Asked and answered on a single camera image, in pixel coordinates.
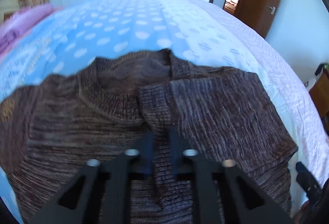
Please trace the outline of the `brown knitted sweater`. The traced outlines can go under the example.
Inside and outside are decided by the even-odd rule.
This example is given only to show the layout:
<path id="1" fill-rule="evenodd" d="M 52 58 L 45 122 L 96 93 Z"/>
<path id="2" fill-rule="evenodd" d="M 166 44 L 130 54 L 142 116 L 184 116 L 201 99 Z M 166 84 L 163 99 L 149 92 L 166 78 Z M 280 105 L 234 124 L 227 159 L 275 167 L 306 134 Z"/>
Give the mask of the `brown knitted sweater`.
<path id="1" fill-rule="evenodd" d="M 206 158 L 235 160 L 291 211 L 288 162 L 298 148 L 258 75 L 196 66 L 164 49 L 96 58 L 1 102 L 1 167 L 23 221 L 87 160 L 113 159 L 151 130 L 154 175 L 132 186 L 132 223 L 191 223 L 190 185 L 175 181 L 169 165 L 169 126 Z"/>

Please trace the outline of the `clothes pile on cabinet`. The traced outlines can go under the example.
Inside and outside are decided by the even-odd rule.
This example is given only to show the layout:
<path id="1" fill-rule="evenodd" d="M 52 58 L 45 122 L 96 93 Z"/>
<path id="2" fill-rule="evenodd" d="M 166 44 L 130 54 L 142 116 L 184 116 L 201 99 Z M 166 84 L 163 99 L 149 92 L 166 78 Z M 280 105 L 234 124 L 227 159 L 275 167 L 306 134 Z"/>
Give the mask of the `clothes pile on cabinet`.
<path id="1" fill-rule="evenodd" d="M 321 74 L 326 74 L 329 77 L 329 63 L 320 63 L 315 71 L 315 76 L 318 77 Z"/>

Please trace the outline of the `wooden bedside cabinet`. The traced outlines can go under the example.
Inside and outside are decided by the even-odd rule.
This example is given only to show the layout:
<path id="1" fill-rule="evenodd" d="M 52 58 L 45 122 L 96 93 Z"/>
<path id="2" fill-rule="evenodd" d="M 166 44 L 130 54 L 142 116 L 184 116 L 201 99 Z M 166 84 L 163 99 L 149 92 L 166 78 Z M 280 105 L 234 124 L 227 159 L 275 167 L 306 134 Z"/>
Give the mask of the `wooden bedside cabinet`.
<path id="1" fill-rule="evenodd" d="M 313 88 L 309 91 L 311 99 L 313 100 L 314 105 L 320 115 L 320 118 L 323 118 L 329 110 L 329 81 L 326 74 L 322 74 L 319 79 L 316 81 Z"/>

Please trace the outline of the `blue polka dot blanket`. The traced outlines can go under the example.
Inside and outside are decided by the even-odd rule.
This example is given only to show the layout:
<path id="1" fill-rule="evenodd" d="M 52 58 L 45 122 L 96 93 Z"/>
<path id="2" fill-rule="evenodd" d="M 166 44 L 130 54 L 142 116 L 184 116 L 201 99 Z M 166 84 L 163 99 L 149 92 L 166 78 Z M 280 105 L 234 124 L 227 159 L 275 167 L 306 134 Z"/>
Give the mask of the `blue polka dot blanket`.
<path id="1" fill-rule="evenodd" d="M 187 0 L 95 0 L 55 12 L 1 61 L 1 99 L 50 74 L 71 75 L 98 56 L 171 49 L 198 65 L 267 75 L 228 29 Z"/>

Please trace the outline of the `folded pink quilt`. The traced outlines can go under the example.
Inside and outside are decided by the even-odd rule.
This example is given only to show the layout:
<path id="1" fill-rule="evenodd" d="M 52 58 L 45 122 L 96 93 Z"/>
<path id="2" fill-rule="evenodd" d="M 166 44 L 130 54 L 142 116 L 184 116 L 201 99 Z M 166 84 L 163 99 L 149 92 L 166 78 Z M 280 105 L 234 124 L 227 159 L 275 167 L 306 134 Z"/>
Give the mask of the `folded pink quilt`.
<path id="1" fill-rule="evenodd" d="M 1 24 L 1 61 L 14 49 L 32 28 L 49 15 L 62 10 L 52 4 L 23 8 Z"/>

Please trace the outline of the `cream wooden headboard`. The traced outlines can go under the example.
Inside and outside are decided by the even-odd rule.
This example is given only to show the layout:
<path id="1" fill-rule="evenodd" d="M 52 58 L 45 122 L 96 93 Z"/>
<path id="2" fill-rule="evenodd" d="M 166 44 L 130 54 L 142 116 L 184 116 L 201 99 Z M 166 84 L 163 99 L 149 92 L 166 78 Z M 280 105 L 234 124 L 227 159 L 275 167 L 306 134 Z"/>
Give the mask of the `cream wooden headboard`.
<path id="1" fill-rule="evenodd" d="M 0 21 L 3 23 L 6 18 L 20 10 L 19 0 L 1 0 L 0 1 Z"/>

